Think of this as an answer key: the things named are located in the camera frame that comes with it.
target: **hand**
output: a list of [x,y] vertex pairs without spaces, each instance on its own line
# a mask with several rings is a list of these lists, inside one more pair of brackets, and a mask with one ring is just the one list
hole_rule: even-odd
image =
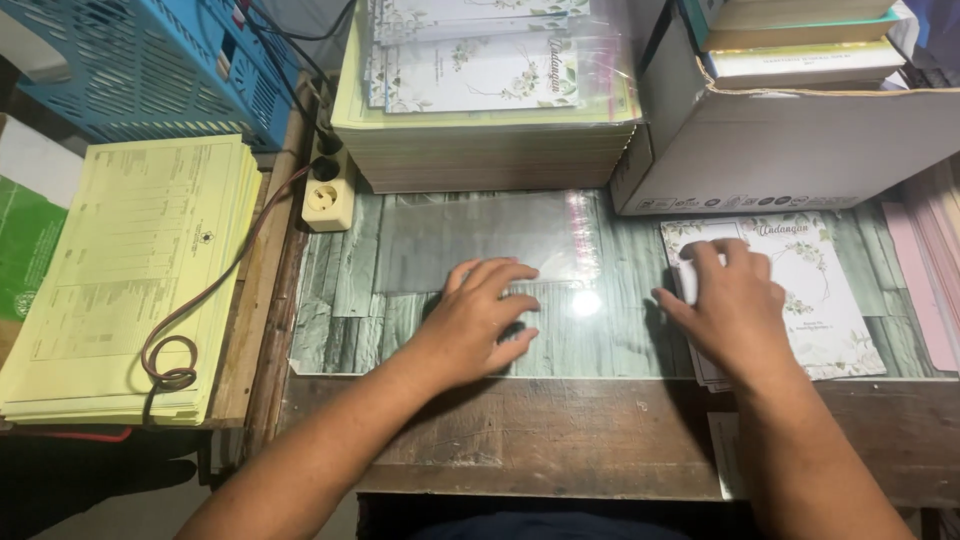
[[735,238],[688,244],[681,257],[692,258],[697,270],[697,305],[662,288],[654,295],[697,350],[739,385],[798,367],[783,324],[785,292],[770,281],[768,257],[751,253]]
[[540,308],[532,296],[501,298],[503,292],[514,280],[532,280],[539,273],[515,258],[460,263],[450,272],[440,303],[403,353],[419,363],[418,370],[436,382],[438,392],[496,373],[526,353],[540,333],[528,328],[496,343],[521,313]]

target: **blue plastic basket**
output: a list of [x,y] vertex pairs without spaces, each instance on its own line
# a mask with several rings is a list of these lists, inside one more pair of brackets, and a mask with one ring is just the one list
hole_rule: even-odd
[[[19,87],[104,142],[242,134],[255,150],[283,144],[298,65],[232,0],[0,0],[0,10],[57,49],[70,79]],[[261,25],[255,13],[253,21]]]

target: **cardboard box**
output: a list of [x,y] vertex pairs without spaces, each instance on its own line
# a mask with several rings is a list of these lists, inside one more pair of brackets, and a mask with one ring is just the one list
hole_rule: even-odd
[[845,209],[960,151],[960,88],[718,90],[668,9],[640,77],[649,133],[613,172],[617,213]]
[[0,113],[0,320],[26,316],[83,166],[80,156]]

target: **electrical outlet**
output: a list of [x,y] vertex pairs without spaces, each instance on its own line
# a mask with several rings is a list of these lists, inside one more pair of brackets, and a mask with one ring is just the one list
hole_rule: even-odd
[[[322,154],[314,144],[311,162]],[[328,182],[317,178],[313,170],[308,173],[306,193],[303,197],[303,221],[317,233],[332,233],[346,231],[353,223],[353,186],[356,180],[356,163],[347,152],[347,147],[341,148],[333,156],[326,156],[335,160],[340,166],[337,177]]]

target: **plastic packaging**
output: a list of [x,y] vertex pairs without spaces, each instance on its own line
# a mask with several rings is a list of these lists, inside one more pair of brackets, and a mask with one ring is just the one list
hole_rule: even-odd
[[385,208],[375,289],[441,290],[456,264],[494,257],[538,268],[534,282],[584,286],[599,273],[588,203],[568,190]]
[[365,108],[636,123],[624,2],[368,0]]

